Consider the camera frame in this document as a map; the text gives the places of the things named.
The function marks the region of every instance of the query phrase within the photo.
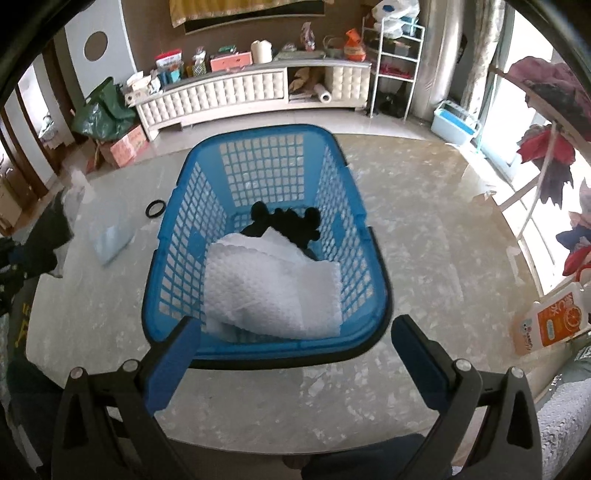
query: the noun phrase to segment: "tv stand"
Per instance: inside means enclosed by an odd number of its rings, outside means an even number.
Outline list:
[[[147,137],[160,129],[229,116],[298,108],[364,108],[371,64],[347,60],[274,60],[238,70],[213,72],[168,85],[136,104]],[[287,69],[324,67],[324,86],[332,101],[316,97],[290,100]]]

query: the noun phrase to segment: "white towel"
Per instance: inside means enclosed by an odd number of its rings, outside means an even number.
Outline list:
[[[208,333],[233,325],[290,339],[338,336],[340,265],[315,262],[272,228],[231,233],[207,251],[203,307]]]

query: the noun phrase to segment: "paper towel roll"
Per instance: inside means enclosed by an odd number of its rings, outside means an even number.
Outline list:
[[[254,63],[269,63],[273,60],[271,44],[267,40],[255,40],[251,44],[252,61]]]
[[[314,91],[321,103],[330,103],[332,101],[332,94],[321,83],[314,85]]]

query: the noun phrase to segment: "orange bag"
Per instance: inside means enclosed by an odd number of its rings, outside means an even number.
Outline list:
[[[365,47],[361,42],[361,37],[357,33],[357,30],[352,28],[347,32],[347,43],[345,44],[345,58],[352,61],[364,61],[365,60]]]

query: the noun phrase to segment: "wall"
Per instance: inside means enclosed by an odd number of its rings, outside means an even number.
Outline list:
[[[12,92],[10,97],[8,97],[4,109],[25,156],[37,172],[37,175],[39,175],[41,181],[47,186],[54,177],[53,170],[29,129],[15,92]]]
[[[33,65],[29,66],[18,81],[18,88],[21,91],[22,101],[25,103],[33,128],[35,132],[39,133],[45,124],[43,119],[49,113],[49,108],[47,108],[47,104],[39,88]]]
[[[146,8],[145,3],[134,2],[136,7],[141,4],[142,9]],[[97,58],[92,55],[87,58],[90,52],[86,51],[86,45],[93,34],[106,37],[106,45],[100,49]],[[107,77],[113,77],[115,83],[122,83],[136,72],[120,0],[95,0],[67,23],[66,37],[84,97]]]
[[[462,93],[468,83],[468,75],[472,68],[472,61],[474,60],[474,29],[476,28],[476,2],[468,0],[464,7],[464,22],[462,25],[462,33],[466,36],[468,43],[464,49],[464,55],[460,63],[456,65],[453,72],[452,85],[449,89],[450,98],[460,103],[462,100]]]
[[[301,25],[312,22],[316,45],[322,48],[325,35],[345,35],[350,28],[361,30],[363,0],[336,0],[327,4],[323,17],[267,18],[247,20],[213,27],[185,35],[184,28],[173,28],[168,0],[121,0],[129,43],[138,70],[154,68],[154,57],[174,48],[182,48],[185,60],[191,58],[198,46],[213,53],[224,45],[236,45],[239,50],[250,50],[254,40],[266,39],[274,48],[286,42],[298,43]]]
[[[53,37],[54,45],[56,46],[57,61],[60,65],[61,75],[64,78],[66,89],[72,99],[72,104],[75,109],[80,108],[84,105],[84,95],[80,90],[80,83],[78,83],[78,77],[72,65],[72,58],[70,57],[70,49],[68,48],[68,41],[66,38],[66,30],[62,28],[59,30],[55,37]]]
[[[51,88],[51,83],[49,81],[49,76],[47,74],[47,69],[45,67],[42,54],[34,60],[33,68],[35,68],[35,75],[37,77],[37,87],[44,98],[44,102],[47,105],[47,109],[49,110],[49,114],[51,115],[51,118],[57,128],[59,136],[66,145],[74,143],[72,132],[70,132],[70,128],[66,123],[66,119],[64,119],[64,116],[61,113],[60,105],[54,95],[53,88]]]

